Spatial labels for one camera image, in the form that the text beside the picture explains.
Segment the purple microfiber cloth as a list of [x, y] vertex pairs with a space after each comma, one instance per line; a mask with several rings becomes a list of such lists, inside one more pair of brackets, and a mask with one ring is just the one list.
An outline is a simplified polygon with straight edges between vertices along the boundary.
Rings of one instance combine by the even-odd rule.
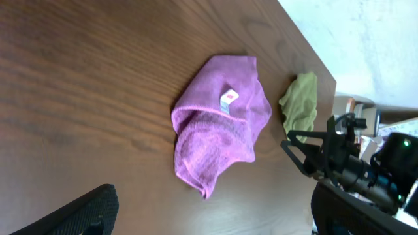
[[[233, 89], [239, 98], [221, 111], [219, 100]], [[192, 79], [171, 113], [178, 135], [175, 174], [211, 196], [218, 177], [235, 163], [252, 163], [254, 145], [272, 108], [258, 79], [257, 60], [245, 55], [215, 55]]]

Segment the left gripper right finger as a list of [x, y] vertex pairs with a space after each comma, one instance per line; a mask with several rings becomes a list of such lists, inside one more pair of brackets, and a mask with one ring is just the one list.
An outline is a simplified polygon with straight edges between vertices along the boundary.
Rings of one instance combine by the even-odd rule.
[[319, 235], [417, 235], [417, 229], [327, 183], [317, 183], [311, 211]]

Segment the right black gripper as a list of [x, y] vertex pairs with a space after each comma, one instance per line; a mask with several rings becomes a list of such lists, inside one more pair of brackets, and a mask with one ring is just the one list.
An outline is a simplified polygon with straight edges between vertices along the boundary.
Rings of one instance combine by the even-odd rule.
[[[321, 148], [304, 144], [297, 137], [322, 139], [325, 156], [325, 175], [335, 186], [344, 191], [358, 193], [372, 201], [381, 210], [395, 214], [407, 204], [408, 196], [397, 195], [397, 188], [388, 175], [381, 172], [370, 161], [359, 158], [359, 149], [354, 144], [355, 129], [366, 128], [366, 120], [356, 118], [353, 113], [337, 119], [330, 118], [328, 132], [289, 131], [290, 141], [282, 141], [280, 146], [293, 161], [299, 171], [308, 178], [322, 176]], [[290, 149], [296, 147], [305, 156], [302, 162]]]

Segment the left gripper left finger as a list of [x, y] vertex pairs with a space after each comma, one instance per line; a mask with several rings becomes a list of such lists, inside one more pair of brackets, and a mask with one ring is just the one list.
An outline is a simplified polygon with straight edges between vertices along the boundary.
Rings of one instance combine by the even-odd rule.
[[118, 210], [115, 187], [103, 184], [12, 235], [111, 235]]

